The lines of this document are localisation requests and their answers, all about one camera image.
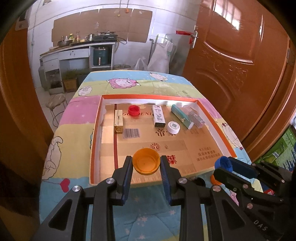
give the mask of white bag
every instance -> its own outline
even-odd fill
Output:
[[[168,74],[172,49],[173,44],[170,41],[163,44],[157,43],[148,64],[148,71]]]
[[[148,71],[147,64],[144,63],[145,57],[139,58],[133,70],[144,70]]]

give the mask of door frame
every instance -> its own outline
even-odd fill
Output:
[[[296,48],[290,41],[283,78],[265,113],[242,141],[251,161],[265,154],[291,123],[296,110]]]

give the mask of white round container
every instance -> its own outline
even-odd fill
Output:
[[[169,133],[171,133],[173,135],[176,135],[180,131],[180,126],[179,126],[179,124],[177,122],[170,121],[167,124],[167,130],[168,130]]]

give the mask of carved door panel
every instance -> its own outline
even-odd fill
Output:
[[[203,0],[183,71],[242,141],[280,84],[288,35],[257,0]]]

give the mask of red heart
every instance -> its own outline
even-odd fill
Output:
[[[70,180],[68,178],[65,178],[63,181],[61,181],[60,186],[63,192],[69,191],[69,184],[70,184]]]

